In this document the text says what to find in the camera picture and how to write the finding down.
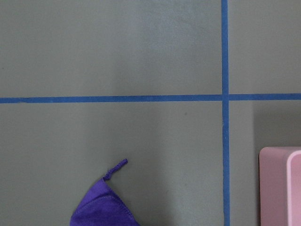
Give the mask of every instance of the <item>pink plastic bin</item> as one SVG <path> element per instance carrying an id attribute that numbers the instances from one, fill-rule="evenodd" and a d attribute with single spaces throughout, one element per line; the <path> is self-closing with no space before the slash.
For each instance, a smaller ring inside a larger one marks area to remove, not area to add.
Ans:
<path id="1" fill-rule="evenodd" d="M 259 154 L 261 226 L 301 226 L 301 147 Z"/>

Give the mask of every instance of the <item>purple string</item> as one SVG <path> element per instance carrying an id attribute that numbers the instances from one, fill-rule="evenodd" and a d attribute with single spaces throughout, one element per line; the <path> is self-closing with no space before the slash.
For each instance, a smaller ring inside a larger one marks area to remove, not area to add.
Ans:
<path id="1" fill-rule="evenodd" d="M 103 177 L 104 180 L 110 180 L 113 173 L 120 170 L 121 167 L 123 167 L 125 164 L 127 164 L 127 159 L 122 160 L 118 165 L 116 165 L 114 168 L 110 169 L 107 174 Z"/>

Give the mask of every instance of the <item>cloth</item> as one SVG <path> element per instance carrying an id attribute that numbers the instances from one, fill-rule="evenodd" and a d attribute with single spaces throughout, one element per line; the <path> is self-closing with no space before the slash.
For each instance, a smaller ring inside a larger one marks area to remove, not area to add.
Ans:
<path id="1" fill-rule="evenodd" d="M 127 159 L 89 189 L 71 216 L 70 226 L 139 226 L 123 201 L 105 183 L 125 164 Z"/>

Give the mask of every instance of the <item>gray surface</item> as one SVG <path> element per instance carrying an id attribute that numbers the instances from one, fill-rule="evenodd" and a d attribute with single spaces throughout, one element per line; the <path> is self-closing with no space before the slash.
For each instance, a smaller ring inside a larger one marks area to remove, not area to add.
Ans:
<path id="1" fill-rule="evenodd" d="M 5 97 L 221 93 L 219 0 L 2 0 Z"/>
<path id="2" fill-rule="evenodd" d="M 301 1 L 229 0 L 230 93 L 300 93 Z"/>
<path id="3" fill-rule="evenodd" d="M 0 105 L 0 225 L 61 226 L 109 185 L 142 226 L 221 226 L 220 102 Z"/>
<path id="4" fill-rule="evenodd" d="M 258 226 L 258 154 L 301 145 L 301 101 L 230 103 L 231 226 Z"/>

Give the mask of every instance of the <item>blue line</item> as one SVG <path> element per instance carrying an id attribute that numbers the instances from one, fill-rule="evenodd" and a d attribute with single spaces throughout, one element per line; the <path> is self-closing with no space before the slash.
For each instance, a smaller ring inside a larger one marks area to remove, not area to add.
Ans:
<path id="1" fill-rule="evenodd" d="M 228 2 L 222 0 L 222 161 L 224 226 L 230 226 Z"/>
<path id="2" fill-rule="evenodd" d="M 229 100 L 301 100 L 301 93 L 230 94 Z"/>
<path id="3" fill-rule="evenodd" d="M 167 96 L 100 96 L 100 97 L 3 97 L 0 104 L 16 103 L 107 103 L 107 102 L 167 102 L 167 101 L 221 101 L 221 95 L 167 95 Z"/>

